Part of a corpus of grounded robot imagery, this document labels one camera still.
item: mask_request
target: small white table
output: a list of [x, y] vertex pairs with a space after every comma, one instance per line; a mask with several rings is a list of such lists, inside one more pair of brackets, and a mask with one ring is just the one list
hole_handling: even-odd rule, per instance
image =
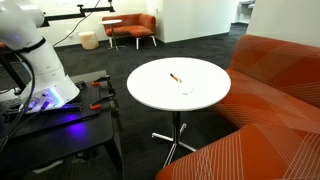
[[[193, 89], [189, 94], [179, 90], [179, 74], [187, 72], [193, 78]], [[231, 85], [228, 74], [210, 62], [184, 57], [165, 58], [139, 66], [129, 76], [127, 87], [130, 94], [139, 102], [152, 108], [172, 111], [172, 138], [153, 133], [157, 137], [173, 142], [164, 166], [170, 164], [177, 146], [191, 151], [196, 149], [180, 142], [179, 137], [186, 128], [180, 127], [180, 112], [208, 107], [220, 101]]]
[[[116, 48], [118, 50], [118, 48], [120, 48], [120, 47], [125, 47], [125, 46], [117, 46], [116, 35], [115, 35], [113, 27], [112, 27], [113, 24], [117, 24], [117, 23], [121, 23], [121, 22], [122, 22], [121, 19], [106, 20], [106, 21], [99, 22], [99, 24], [104, 24], [104, 25], [109, 25], [110, 26], [110, 29], [111, 29], [111, 32], [112, 32], [112, 38], [110, 39], [110, 46], [111, 47], [109, 49]], [[114, 39], [114, 44], [115, 44], [114, 47], [112, 46], [112, 39]]]

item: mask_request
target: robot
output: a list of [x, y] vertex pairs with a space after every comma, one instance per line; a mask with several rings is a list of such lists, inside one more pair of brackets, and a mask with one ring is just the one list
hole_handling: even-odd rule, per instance
[[[53, 47], [37, 32], [45, 21], [44, 13], [29, 0], [0, 1], [0, 41], [9, 49], [18, 52], [32, 66], [35, 86], [26, 113], [59, 109], [77, 97], [80, 90], [64, 70]], [[32, 82], [19, 95], [22, 103], [32, 90]]]

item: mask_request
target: dark gray carpet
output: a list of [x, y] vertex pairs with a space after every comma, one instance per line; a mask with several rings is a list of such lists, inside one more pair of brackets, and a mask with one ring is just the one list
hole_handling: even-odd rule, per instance
[[[151, 38], [142, 39], [139, 50], [135, 49], [135, 39], [119, 39], [118, 44], [125, 45], [119, 51], [108, 50], [107, 41], [100, 42], [95, 50], [83, 50], [81, 45], [56, 48], [56, 51], [70, 76], [107, 70], [117, 91], [120, 104], [121, 121], [124, 132], [121, 134], [121, 145], [124, 159], [125, 179], [153, 179], [161, 169], [170, 150], [170, 145], [159, 139], [152, 139], [152, 132], [171, 135], [171, 113], [146, 107], [135, 101], [126, 87], [129, 74], [138, 66], [165, 57], [192, 57], [207, 60], [222, 68], [230, 63], [232, 51], [238, 38], [245, 34], [247, 26], [232, 25], [228, 34], [196, 38], [192, 40], [153, 46]], [[20, 64], [14, 68], [28, 81], [28, 75]], [[15, 86], [4, 72], [0, 71], [0, 90]], [[201, 148], [220, 139], [235, 128], [223, 117], [207, 109], [182, 113], [182, 122], [188, 124], [182, 135], [183, 142]], [[190, 153], [178, 148], [173, 159]], [[59, 167], [37, 175], [27, 173], [25, 180], [56, 179], [119, 179], [105, 149], [100, 148], [100, 155], [85, 163], [71, 163], [73, 157], [65, 160]]]

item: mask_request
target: black table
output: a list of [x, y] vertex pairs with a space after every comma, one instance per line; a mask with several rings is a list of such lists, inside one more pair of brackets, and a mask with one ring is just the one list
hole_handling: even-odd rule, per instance
[[62, 124], [9, 140], [0, 154], [0, 179], [38, 169], [99, 146], [106, 148], [117, 173], [123, 176], [119, 132], [114, 129], [117, 126], [114, 126], [113, 120], [110, 111], [101, 111], [87, 120]]

